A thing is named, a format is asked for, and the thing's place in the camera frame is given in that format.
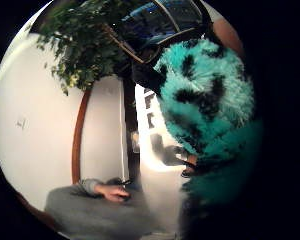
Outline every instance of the turquoise fuzzy costume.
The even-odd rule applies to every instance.
[[[133,79],[156,92],[169,133],[198,156],[198,167],[231,162],[191,177],[184,189],[211,204],[228,203],[253,169],[262,132],[243,62],[229,48],[191,39],[166,48],[153,69],[135,66]]]

